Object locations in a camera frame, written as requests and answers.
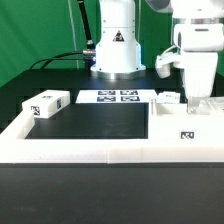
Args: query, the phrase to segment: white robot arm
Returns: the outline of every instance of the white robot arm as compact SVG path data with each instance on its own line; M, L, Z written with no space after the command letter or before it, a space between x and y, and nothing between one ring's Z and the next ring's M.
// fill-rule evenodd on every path
M170 63L182 71L188 113L197 114L201 99L211 95L218 51L224 49L223 0L146 0L158 12L173 12L173 43L177 53L166 50L157 57L161 78L170 75Z

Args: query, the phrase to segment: black mat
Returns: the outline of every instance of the black mat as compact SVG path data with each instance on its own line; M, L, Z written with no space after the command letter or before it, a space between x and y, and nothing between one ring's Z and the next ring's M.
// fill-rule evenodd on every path
M148 137L148 105L71 104L50 119L35 119L27 139L133 139Z

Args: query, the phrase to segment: yellow warning triangle sticker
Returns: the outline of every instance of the yellow warning triangle sticker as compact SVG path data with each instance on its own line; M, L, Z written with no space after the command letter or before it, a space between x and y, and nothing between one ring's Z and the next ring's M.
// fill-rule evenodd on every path
M115 35L113 41L115 41L115 42L124 41L124 38L123 38L120 30L117 31L117 34Z

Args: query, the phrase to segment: green backdrop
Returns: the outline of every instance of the green backdrop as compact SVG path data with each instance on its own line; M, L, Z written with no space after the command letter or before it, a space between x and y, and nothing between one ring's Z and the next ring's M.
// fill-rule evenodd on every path
M85 0L93 40L100 39L99 0ZM136 0L138 18L139 0ZM78 50L85 35L76 0L72 0ZM170 46L171 15L153 12L142 0L140 44L142 63L154 67L155 57ZM35 61L74 50L67 0L0 0L0 86ZM218 72L224 75L223 52ZM54 62L52 67L75 67Z

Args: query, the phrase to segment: black table surface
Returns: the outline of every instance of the black table surface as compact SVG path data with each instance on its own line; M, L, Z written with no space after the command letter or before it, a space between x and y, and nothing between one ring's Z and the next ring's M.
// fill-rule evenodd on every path
M86 70L25 71L0 89L0 131L22 111L22 102L47 89L68 90L71 104L50 119L36 119L28 139L147 138L147 104L75 104L79 90L155 89L183 92L178 75L160 79L153 71L134 80L103 80Z
M213 96L222 95L223 83L217 76ZM184 100L175 72L164 80L148 70L136 80L108 81L91 78L85 70L25 71L0 88L0 130L21 112L23 101L46 89L69 90L72 105L80 89L167 90L180 92ZM91 110L100 113L100 107ZM135 106L137 114L144 115L145 110L144 104ZM80 137L91 135L87 128ZM144 128L140 130L131 137L140 134L144 138ZM0 223L222 224L223 189L223 163L0 164Z

